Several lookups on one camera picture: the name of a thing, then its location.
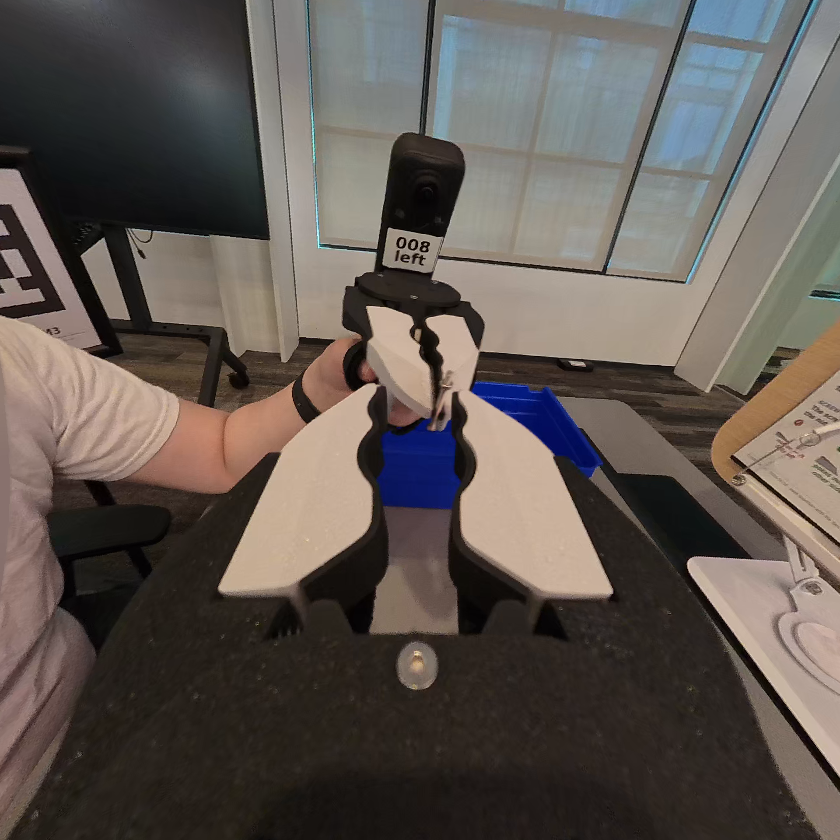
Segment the person's left hand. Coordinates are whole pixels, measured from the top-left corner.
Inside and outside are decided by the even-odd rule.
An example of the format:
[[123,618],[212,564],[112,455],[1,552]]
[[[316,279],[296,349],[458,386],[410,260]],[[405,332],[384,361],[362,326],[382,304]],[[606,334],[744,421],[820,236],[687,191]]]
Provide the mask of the person's left hand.
[[[320,413],[328,411],[352,393],[344,376],[343,361],[350,349],[360,342],[361,337],[357,335],[336,339],[309,365],[303,374],[302,390]],[[365,384],[380,383],[379,378],[364,357],[360,361],[357,373],[360,380]],[[390,425],[405,427],[421,419],[410,407],[394,399],[389,416]]]

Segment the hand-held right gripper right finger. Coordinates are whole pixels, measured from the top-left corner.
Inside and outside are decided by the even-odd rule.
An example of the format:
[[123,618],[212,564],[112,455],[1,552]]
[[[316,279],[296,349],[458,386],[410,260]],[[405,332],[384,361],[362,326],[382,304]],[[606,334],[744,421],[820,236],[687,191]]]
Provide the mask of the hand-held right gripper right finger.
[[489,616],[500,602],[535,618],[546,602],[614,594],[552,450],[473,392],[457,392],[451,431],[460,484],[450,518],[450,579]]

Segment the black wristband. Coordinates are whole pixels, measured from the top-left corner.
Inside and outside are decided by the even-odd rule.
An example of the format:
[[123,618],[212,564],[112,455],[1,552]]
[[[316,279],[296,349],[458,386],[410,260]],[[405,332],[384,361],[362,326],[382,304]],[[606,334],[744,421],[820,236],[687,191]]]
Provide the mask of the black wristband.
[[291,399],[302,422],[309,425],[321,415],[321,411],[305,391],[303,380],[306,371],[300,373],[291,384]]

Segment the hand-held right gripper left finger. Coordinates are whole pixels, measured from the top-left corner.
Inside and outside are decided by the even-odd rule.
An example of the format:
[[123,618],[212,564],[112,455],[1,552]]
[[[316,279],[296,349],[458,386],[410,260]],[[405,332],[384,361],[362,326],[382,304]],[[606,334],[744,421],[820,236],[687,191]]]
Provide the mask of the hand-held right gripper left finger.
[[377,479],[389,399],[365,385],[314,419],[281,451],[218,592],[286,597],[304,610],[332,600],[354,609],[388,564]]

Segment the white stand base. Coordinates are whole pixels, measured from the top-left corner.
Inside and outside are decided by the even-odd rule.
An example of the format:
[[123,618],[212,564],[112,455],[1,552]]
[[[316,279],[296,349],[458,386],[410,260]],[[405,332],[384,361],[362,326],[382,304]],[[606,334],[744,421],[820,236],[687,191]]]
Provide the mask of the white stand base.
[[693,582],[781,696],[838,717],[838,494],[799,509],[752,476],[738,490],[781,530],[783,560],[695,557]]

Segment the large black monitor screen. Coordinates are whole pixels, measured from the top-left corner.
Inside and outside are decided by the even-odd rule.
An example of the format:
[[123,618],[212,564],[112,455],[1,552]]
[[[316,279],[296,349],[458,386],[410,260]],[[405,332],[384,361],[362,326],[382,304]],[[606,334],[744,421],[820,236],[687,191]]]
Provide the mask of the large black monitor screen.
[[72,219],[269,238],[245,2],[2,1],[1,141]]

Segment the blue plastic bin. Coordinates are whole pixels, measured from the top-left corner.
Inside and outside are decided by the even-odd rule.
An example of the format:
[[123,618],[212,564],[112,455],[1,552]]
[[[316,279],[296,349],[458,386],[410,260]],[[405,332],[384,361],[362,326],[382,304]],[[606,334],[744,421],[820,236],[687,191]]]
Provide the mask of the blue plastic bin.
[[[602,461],[550,388],[481,382],[473,392],[518,421],[555,456],[570,460],[587,478]],[[382,504],[394,508],[452,508],[459,478],[455,472],[455,440],[450,426],[433,433],[424,424],[407,433],[387,432],[382,438],[384,467],[379,475]]]

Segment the black monitor stand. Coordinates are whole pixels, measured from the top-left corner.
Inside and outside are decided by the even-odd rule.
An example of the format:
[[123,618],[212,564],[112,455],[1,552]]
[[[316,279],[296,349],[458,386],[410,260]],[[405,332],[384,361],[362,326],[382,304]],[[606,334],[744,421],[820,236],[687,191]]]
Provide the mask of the black monitor stand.
[[197,398],[201,405],[215,405],[223,367],[227,368],[228,381],[235,390],[243,391],[250,386],[248,367],[232,350],[225,328],[195,316],[165,321],[153,315],[138,267],[140,242],[127,228],[72,221],[70,231],[73,247],[79,255],[99,242],[106,245],[127,310],[126,318],[110,320],[116,333],[202,343],[206,348],[206,357]]

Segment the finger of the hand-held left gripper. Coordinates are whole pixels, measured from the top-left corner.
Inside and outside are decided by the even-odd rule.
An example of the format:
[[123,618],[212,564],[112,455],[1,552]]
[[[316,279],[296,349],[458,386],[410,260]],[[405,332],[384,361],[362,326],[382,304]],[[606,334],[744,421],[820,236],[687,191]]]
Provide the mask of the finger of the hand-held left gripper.
[[414,320],[408,313],[368,306],[371,336],[366,340],[366,361],[392,401],[416,415],[431,415],[434,406],[432,371],[421,357],[413,337]]
[[437,339],[438,384],[446,371],[452,371],[455,391],[469,390],[475,379],[480,350],[467,320],[458,315],[439,314],[428,318],[426,326]]

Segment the person's left forearm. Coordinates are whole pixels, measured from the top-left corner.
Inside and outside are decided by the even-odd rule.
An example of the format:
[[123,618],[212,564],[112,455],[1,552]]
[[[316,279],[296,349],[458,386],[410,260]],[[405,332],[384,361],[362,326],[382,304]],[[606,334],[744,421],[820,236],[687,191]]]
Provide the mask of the person's left forearm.
[[304,428],[292,390],[289,385],[233,413],[180,401],[170,436],[126,480],[204,495],[224,494]]

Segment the large gridded window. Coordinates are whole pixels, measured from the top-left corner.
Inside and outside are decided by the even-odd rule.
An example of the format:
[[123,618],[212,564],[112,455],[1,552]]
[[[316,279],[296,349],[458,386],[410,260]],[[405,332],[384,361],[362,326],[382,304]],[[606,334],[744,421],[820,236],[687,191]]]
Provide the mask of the large gridded window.
[[308,2],[316,230],[373,250],[392,144],[455,143],[455,259],[691,282],[798,1]]

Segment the person's white shirt torso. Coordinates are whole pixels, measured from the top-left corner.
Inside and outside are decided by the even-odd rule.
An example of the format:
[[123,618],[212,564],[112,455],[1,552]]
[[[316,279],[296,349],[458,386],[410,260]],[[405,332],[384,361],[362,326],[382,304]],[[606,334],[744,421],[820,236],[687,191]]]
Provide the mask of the person's white shirt torso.
[[8,490],[1,602],[2,833],[56,755],[95,650],[60,607],[54,478],[121,480],[172,435],[177,397],[25,322],[2,318]]

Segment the black office chair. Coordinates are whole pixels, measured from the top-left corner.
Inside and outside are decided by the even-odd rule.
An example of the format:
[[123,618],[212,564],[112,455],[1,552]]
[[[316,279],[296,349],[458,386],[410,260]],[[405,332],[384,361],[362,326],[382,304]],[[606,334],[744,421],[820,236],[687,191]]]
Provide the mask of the black office chair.
[[144,549],[160,543],[170,531],[172,515],[164,507],[121,505],[101,482],[86,487],[96,505],[54,510],[47,516],[51,547],[64,575],[63,599],[76,596],[75,562],[125,553],[142,580],[152,573]]

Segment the framed marker sign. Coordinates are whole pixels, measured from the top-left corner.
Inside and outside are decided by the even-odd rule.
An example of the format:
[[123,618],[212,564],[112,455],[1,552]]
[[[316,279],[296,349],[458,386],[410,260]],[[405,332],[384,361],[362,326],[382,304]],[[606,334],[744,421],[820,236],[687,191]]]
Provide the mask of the framed marker sign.
[[1,314],[100,358],[123,352],[31,151],[1,147]]

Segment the black table mat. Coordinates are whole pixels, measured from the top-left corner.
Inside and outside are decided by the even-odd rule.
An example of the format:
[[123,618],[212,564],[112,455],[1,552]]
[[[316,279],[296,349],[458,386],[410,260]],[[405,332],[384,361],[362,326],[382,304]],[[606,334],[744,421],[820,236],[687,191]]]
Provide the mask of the black table mat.
[[688,561],[695,557],[750,558],[677,479],[618,473],[608,467],[603,470],[648,536],[678,572],[685,573]]

